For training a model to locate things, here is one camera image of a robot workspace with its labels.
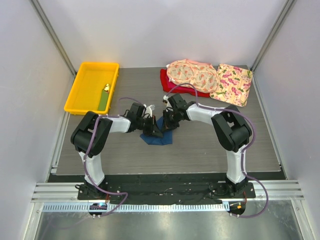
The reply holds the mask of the blue paper napkin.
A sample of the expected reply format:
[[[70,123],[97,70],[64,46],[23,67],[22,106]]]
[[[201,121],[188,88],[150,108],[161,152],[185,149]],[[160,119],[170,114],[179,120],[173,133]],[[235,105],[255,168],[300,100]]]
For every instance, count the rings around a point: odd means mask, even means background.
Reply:
[[[163,123],[163,117],[160,117],[158,120],[155,120],[158,128],[161,130]],[[147,143],[148,145],[164,146],[170,145],[173,143],[173,133],[172,131],[162,132],[163,137],[150,137],[146,136],[143,133],[140,135],[140,138]]]

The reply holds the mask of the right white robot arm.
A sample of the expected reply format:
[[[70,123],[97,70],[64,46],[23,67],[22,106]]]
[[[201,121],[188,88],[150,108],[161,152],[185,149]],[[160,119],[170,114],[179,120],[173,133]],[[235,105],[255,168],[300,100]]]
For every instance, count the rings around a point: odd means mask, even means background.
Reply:
[[[168,132],[180,126],[181,121],[197,121],[213,126],[218,142],[226,150],[227,172],[224,190],[217,195],[236,198],[248,184],[245,170],[245,147],[249,144],[252,129],[237,107],[211,107],[195,101],[186,102],[180,94],[165,95],[161,131]]]

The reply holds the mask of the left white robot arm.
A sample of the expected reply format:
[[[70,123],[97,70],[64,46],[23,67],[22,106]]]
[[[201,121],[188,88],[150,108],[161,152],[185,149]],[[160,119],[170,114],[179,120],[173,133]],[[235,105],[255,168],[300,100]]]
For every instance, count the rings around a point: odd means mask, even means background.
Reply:
[[[147,137],[162,138],[153,115],[154,106],[134,102],[123,115],[99,115],[87,112],[73,131],[70,142],[81,157],[84,184],[77,185],[80,195],[97,200],[107,195],[101,153],[110,133],[131,133],[140,130]]]

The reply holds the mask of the floral round mesh cover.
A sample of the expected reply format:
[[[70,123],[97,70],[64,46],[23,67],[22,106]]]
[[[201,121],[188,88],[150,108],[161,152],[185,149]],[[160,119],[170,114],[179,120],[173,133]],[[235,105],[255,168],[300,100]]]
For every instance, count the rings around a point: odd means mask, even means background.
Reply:
[[[172,83],[188,88],[192,85],[201,93],[213,93],[219,87],[217,71],[210,63],[176,60],[166,66],[166,74]]]

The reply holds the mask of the green gold-tipped utensil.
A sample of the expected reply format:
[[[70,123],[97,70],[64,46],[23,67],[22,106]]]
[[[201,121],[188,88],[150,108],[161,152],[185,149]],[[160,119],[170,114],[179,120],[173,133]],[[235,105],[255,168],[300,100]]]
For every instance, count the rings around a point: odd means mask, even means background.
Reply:
[[[97,108],[98,111],[105,111],[107,109],[109,94],[110,94],[110,85],[106,84],[101,91],[101,96],[100,96],[100,100]]]

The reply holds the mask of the floral yellow placemat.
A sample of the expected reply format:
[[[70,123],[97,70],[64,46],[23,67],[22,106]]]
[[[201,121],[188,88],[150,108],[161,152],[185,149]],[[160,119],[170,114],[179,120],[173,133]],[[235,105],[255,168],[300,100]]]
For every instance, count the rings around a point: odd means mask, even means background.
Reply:
[[[238,107],[247,105],[253,72],[237,66],[220,64],[217,69],[218,87],[210,93],[212,99]]]

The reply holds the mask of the yellow plastic bin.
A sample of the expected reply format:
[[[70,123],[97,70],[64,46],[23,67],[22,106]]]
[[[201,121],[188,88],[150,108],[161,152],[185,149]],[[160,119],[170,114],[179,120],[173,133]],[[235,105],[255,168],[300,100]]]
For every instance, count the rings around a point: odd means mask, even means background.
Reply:
[[[64,111],[72,115],[85,115],[88,111],[105,115],[111,107],[113,93],[119,76],[118,63],[83,62],[74,79],[64,105]],[[109,97],[105,111],[98,111],[102,89],[109,84]]]

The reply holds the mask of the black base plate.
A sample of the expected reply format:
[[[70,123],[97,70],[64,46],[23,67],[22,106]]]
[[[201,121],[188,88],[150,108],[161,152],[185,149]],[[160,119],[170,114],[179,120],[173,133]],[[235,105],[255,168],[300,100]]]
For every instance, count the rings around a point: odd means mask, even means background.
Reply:
[[[227,181],[225,173],[181,173],[181,174],[117,174],[106,175],[103,187],[107,191],[124,191],[132,197],[139,195],[155,198],[156,196],[187,196],[212,193],[216,197],[235,198],[245,192],[248,198],[253,196],[283,195],[288,190],[288,183],[282,172],[255,172],[260,182],[248,180],[233,187]]]

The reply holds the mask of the left aluminium corner post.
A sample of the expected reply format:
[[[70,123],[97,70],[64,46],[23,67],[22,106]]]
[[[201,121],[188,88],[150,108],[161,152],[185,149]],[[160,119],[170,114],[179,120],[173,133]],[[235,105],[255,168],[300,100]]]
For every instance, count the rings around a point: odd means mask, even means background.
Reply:
[[[40,2],[38,0],[29,0],[29,3],[33,7],[35,13],[37,14],[38,18],[40,19],[41,23],[43,24],[45,30],[47,31],[49,37],[51,38],[53,44],[55,45],[56,49],[58,50],[60,56],[62,57],[64,63],[66,64],[68,70],[72,74],[73,77],[77,75],[77,71],[73,66],[67,52],[65,51],[58,35],[56,34],[49,18],[47,17],[45,11],[43,10]]]

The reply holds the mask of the aluminium corner post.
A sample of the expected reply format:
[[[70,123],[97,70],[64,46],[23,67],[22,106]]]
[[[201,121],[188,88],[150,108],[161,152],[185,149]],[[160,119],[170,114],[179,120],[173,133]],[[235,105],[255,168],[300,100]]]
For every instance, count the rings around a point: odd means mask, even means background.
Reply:
[[[287,17],[289,16],[290,12],[294,8],[297,0],[286,0],[280,13],[278,14],[273,26],[271,27],[271,30],[265,39],[262,47],[260,48],[250,70],[254,72],[261,61],[263,60],[265,54],[267,53],[269,47],[272,45],[273,41],[275,40],[277,34],[280,32],[283,24],[285,23]]]
[[[77,71],[73,66],[67,52],[65,51],[58,35],[56,34],[49,18],[47,17],[45,11],[43,10],[40,2],[38,0],[29,0],[29,3],[33,7],[35,13],[37,14],[38,18],[40,19],[41,23],[43,24],[45,30],[47,31],[49,37],[51,38],[53,44],[55,45],[56,49],[58,50],[60,56],[62,57],[64,63],[66,64],[68,70],[72,74],[73,77],[77,75]]]

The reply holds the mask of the right aluminium corner post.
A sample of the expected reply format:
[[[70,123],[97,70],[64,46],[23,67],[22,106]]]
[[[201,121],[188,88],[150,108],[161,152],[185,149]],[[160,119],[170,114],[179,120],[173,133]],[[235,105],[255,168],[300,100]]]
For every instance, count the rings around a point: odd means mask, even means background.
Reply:
[[[273,26],[271,27],[271,30],[265,39],[262,47],[260,48],[250,70],[254,72],[261,61],[263,60],[265,54],[267,53],[269,47],[272,45],[273,41],[275,40],[277,34],[280,32],[283,24],[285,23],[287,17],[289,16],[290,12],[294,8],[297,0],[286,0],[280,13],[278,14]]]

